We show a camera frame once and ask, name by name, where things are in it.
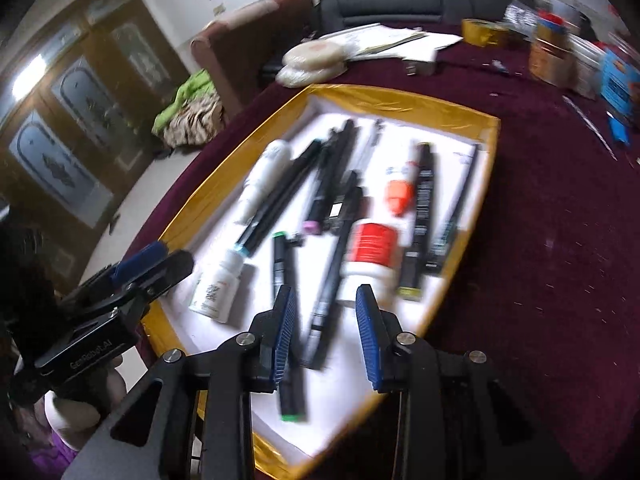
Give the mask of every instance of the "orange cap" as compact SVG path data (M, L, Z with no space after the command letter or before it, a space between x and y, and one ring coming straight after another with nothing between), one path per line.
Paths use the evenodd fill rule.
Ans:
M414 186L405 180L392 180L386 184L386 206L394 215L400 216L414 197Z

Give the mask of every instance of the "sofa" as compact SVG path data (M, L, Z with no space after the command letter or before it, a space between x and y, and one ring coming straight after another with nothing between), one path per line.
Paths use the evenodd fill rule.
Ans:
M303 38L368 23L459 25L465 18L499 21L513 0L263 0L211 23L191 43L209 71L226 113L246 107L282 68L282 56ZM535 0L519 0L535 8ZM580 35L595 40L587 17Z

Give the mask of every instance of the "maroon tablecloth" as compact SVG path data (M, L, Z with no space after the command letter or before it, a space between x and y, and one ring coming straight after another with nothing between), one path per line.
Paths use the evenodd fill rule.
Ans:
M502 121L476 232L427 338L490 355L588 478L640 478L636 156L616 147L614 161L562 92L528 75L526 50L461 43L438 60L433 76L405 76L400 60L376 60L335 80L426 94ZM236 117L172 186L129 253L157 239L230 150L295 93L273 85ZM604 104L571 98L610 139Z

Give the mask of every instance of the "round white package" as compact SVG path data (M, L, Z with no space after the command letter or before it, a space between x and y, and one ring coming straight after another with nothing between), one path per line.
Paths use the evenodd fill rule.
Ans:
M276 76L276 81L287 88L300 88L314 83L324 83L338 77L347 70L345 63L338 63L329 68L320 70L298 70L285 65Z
M347 59L344 49L331 41L313 40L300 43L282 58L282 64L298 70L320 70L334 67Z

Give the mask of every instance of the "floor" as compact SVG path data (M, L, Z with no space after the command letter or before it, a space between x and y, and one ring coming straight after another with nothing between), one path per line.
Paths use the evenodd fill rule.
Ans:
M149 165L120 205L118 210L120 219L113 233L109 234L107 229L98 242L84 270L83 281L104 266L118 262L124 256L133 238L136 237L158 202L197 155L198 152L174 152L169 158L155 160ZM124 352L123 358L118 371L124 378L129 391L146 372L146 367L135 348Z

